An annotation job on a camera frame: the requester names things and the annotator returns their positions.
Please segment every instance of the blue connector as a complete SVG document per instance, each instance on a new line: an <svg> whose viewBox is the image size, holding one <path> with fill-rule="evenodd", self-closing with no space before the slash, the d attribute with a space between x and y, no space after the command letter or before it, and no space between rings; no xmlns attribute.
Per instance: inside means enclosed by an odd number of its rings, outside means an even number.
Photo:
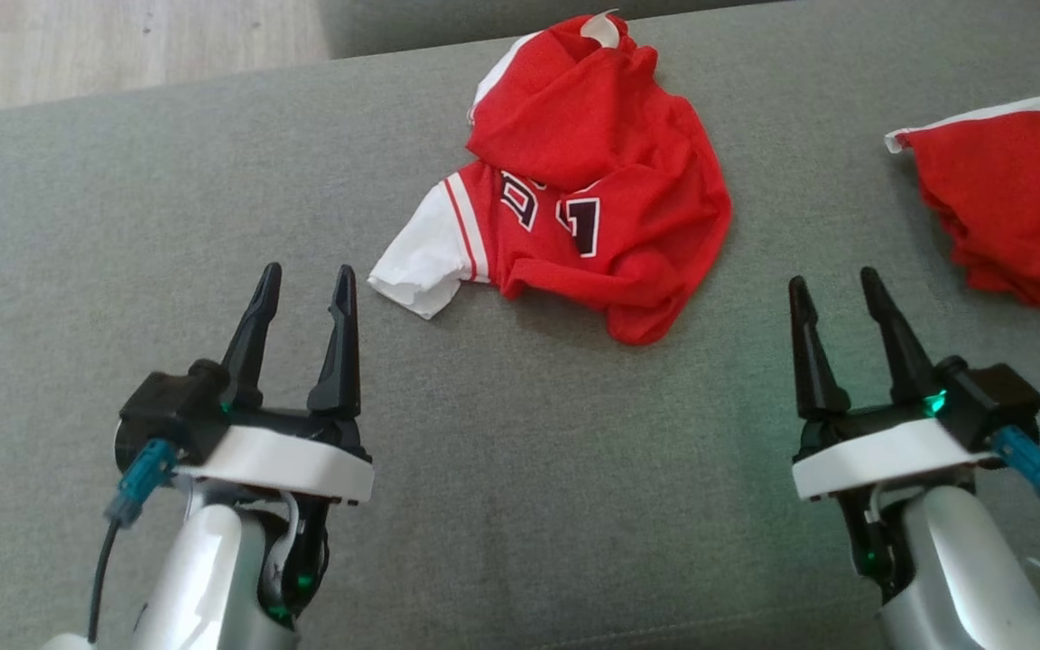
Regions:
<svg viewBox="0 0 1040 650"><path fill-rule="evenodd" d="M157 487L165 484L177 463L175 445L162 439L149 441L120 480L120 488L106 508L106 518L120 522L121 527L131 527L144 514L144 503Z"/></svg>
<svg viewBox="0 0 1040 650"><path fill-rule="evenodd" d="M994 433L994 453L1011 468L1018 470L1040 498L1040 447L1019 427L1000 427Z"/></svg>

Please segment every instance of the couch backrest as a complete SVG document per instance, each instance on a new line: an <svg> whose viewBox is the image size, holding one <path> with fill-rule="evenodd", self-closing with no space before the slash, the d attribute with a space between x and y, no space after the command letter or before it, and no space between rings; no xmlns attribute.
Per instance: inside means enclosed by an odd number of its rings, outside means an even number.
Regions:
<svg viewBox="0 0 1040 650"><path fill-rule="evenodd" d="M626 20L750 0L321 0L334 58L522 36L565 18L619 9Z"/></svg>

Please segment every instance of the white sleeve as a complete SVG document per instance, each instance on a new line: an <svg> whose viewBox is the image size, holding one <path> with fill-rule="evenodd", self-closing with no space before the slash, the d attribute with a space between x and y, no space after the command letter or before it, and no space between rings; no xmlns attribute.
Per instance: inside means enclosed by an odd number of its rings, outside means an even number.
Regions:
<svg viewBox="0 0 1040 650"><path fill-rule="evenodd" d="M367 277L376 291L424 318L446 307L460 280L473 277L448 182L441 181L427 192Z"/></svg>

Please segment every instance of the wooden floor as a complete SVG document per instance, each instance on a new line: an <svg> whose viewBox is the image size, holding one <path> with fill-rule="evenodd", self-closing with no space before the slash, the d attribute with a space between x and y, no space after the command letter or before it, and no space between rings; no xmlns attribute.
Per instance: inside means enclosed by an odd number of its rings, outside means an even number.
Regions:
<svg viewBox="0 0 1040 650"><path fill-rule="evenodd" d="M0 108L323 58L318 0L0 0Z"/></svg>

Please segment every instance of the red fabric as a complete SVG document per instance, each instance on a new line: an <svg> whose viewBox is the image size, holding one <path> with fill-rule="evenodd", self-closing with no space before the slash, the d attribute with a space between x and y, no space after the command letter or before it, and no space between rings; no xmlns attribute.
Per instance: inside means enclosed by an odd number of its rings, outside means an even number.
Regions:
<svg viewBox="0 0 1040 650"><path fill-rule="evenodd" d="M619 46L601 48L587 20L521 46L471 113L479 160L460 176L504 296L561 293L603 310L619 341L651 344L707 275L731 205L694 108L653 81L656 50L616 17Z"/></svg>
<svg viewBox="0 0 1040 650"><path fill-rule="evenodd" d="M903 133L970 287L1040 305L1040 111Z"/></svg>

